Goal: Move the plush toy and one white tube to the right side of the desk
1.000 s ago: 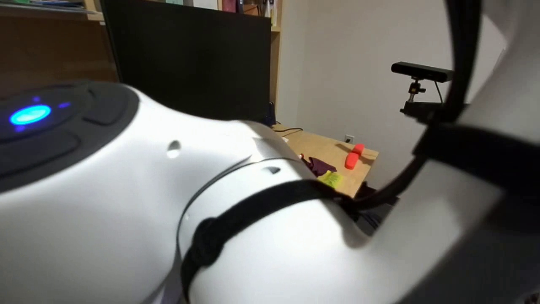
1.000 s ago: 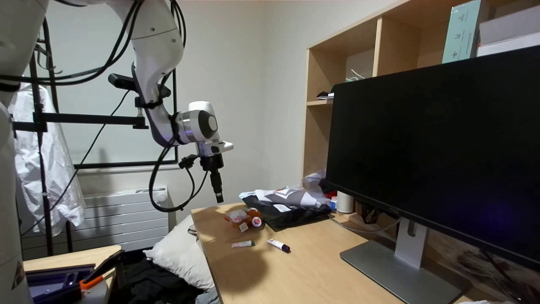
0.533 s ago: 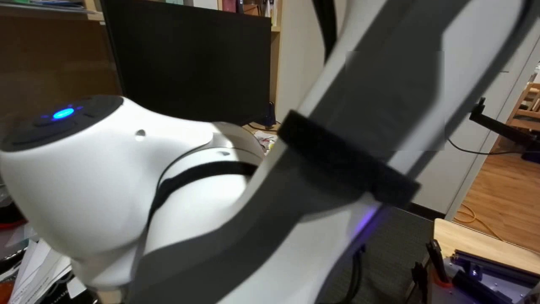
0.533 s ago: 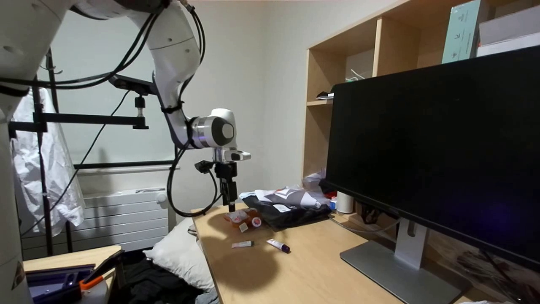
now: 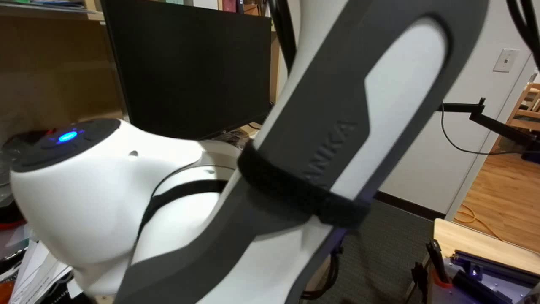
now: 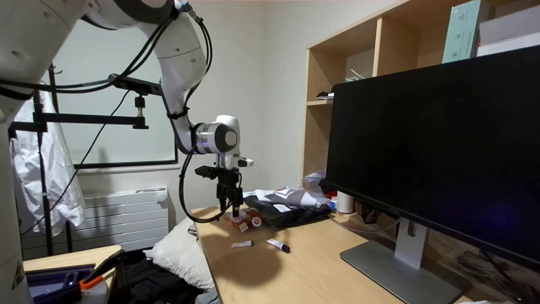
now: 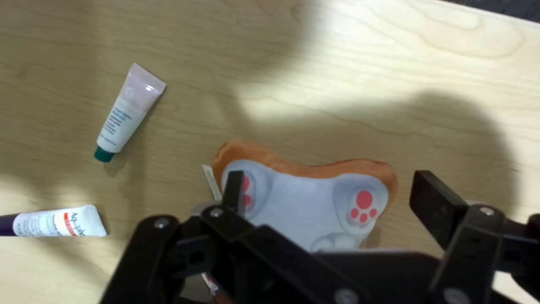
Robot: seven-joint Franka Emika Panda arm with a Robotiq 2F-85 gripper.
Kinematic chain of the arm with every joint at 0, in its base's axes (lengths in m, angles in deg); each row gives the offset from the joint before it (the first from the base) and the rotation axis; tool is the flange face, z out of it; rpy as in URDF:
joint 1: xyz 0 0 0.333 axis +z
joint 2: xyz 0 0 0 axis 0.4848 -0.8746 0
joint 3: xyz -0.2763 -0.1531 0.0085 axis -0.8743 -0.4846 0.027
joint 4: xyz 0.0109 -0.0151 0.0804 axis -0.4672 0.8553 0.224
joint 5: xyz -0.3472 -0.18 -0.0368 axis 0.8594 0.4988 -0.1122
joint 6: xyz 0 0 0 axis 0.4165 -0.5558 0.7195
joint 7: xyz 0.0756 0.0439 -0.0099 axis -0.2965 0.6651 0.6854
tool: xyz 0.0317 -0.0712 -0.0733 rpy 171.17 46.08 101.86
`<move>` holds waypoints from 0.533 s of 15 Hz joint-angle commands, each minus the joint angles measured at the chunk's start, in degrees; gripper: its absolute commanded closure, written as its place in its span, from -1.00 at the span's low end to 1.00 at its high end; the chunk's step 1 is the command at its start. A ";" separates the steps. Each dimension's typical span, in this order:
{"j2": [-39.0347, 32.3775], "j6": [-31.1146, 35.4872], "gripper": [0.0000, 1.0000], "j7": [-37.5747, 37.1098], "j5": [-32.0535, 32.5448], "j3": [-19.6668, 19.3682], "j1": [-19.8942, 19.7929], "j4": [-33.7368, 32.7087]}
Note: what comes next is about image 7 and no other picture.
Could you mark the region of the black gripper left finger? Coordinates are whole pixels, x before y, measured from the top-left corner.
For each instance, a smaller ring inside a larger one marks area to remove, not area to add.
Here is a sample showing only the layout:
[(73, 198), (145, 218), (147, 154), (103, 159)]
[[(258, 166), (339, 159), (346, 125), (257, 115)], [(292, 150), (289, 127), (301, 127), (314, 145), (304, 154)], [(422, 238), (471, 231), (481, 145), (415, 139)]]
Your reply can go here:
[(223, 203), (184, 223), (171, 215), (142, 220), (100, 304), (199, 304), (184, 296), (194, 275), (210, 275), (233, 304), (314, 302), (314, 291), (296, 269), (312, 257), (238, 215), (245, 181), (243, 171), (233, 171)]

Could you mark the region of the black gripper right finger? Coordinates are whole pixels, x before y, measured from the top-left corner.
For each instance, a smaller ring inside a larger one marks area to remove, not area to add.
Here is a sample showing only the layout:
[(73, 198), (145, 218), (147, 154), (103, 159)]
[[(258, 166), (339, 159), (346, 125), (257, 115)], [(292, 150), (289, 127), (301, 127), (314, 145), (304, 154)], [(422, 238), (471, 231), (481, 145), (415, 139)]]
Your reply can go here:
[(431, 171), (414, 174), (410, 209), (444, 250), (431, 304), (517, 304), (493, 289), (496, 272), (540, 299), (539, 213), (518, 223), (495, 206), (468, 204)]

